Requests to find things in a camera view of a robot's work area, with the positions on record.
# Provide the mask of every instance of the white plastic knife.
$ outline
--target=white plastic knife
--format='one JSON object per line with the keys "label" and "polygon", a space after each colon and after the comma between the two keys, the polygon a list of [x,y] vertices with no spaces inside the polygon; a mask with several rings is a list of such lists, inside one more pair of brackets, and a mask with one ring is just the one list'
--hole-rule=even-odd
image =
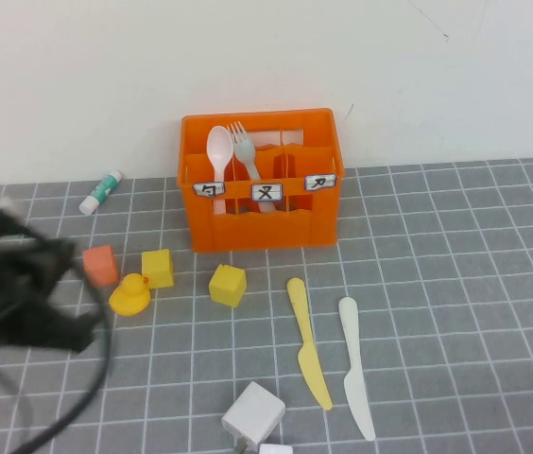
{"label": "white plastic knife", "polygon": [[347,296],[340,300],[338,308],[346,345],[349,349],[349,358],[351,359],[351,369],[344,377],[344,391],[349,401],[354,422],[365,439],[372,442],[376,438],[376,432],[373,428],[373,421],[371,421],[370,404],[368,403],[368,393],[365,390],[365,378],[363,377],[363,365],[361,364],[357,302]]}

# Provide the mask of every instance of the yellow cube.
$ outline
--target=yellow cube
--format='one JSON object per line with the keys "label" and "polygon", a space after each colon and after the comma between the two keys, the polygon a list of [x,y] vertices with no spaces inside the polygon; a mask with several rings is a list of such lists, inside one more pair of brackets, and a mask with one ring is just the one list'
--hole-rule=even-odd
{"label": "yellow cube", "polygon": [[174,267],[172,255],[167,249],[143,253],[143,276],[148,279],[149,288],[174,286]]}
{"label": "yellow cube", "polygon": [[238,307],[247,286],[244,270],[229,265],[218,265],[210,281],[210,297],[222,305]]}

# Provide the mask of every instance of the white plastic spoon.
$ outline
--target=white plastic spoon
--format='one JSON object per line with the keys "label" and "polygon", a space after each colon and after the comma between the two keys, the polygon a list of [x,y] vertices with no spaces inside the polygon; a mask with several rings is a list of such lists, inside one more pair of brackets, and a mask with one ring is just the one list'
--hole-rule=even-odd
{"label": "white plastic spoon", "polygon": [[344,391],[349,401],[354,422],[365,439],[368,442],[372,442],[376,438],[376,433],[371,421],[370,404],[365,390],[365,378],[363,377],[363,365],[361,364],[357,302],[353,298],[346,296],[340,300],[338,307],[351,359],[351,369],[344,377]]}
{"label": "white plastic spoon", "polygon": [[[232,139],[229,132],[222,126],[214,126],[208,134],[208,159],[214,168],[214,181],[225,181],[225,169],[232,159]],[[226,202],[214,201],[214,214],[224,215],[227,212]]]}

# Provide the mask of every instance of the yellow rubber duck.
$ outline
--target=yellow rubber duck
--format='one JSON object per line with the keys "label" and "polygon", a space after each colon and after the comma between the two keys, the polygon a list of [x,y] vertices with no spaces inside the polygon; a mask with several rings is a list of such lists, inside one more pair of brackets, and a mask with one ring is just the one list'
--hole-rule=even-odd
{"label": "yellow rubber duck", "polygon": [[146,279],[140,274],[129,274],[109,298],[109,306],[118,315],[136,315],[149,305],[151,294]]}

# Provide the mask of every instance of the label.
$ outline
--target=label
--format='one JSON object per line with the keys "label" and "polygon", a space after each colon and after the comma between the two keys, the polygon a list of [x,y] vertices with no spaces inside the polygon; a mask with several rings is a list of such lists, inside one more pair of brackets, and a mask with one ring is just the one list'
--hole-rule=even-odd
{"label": "label", "polygon": [[334,187],[336,176],[333,173],[325,175],[309,175],[304,179],[304,189],[318,191],[324,187]]}
{"label": "label", "polygon": [[223,182],[197,183],[193,185],[196,196],[216,197],[225,193],[225,184]]}
{"label": "label", "polygon": [[253,184],[251,199],[253,201],[280,201],[284,197],[284,188],[279,183]]}
{"label": "label", "polygon": [[105,201],[107,196],[117,187],[119,182],[111,175],[107,175],[102,182],[98,184],[91,196],[98,200],[99,203]]}

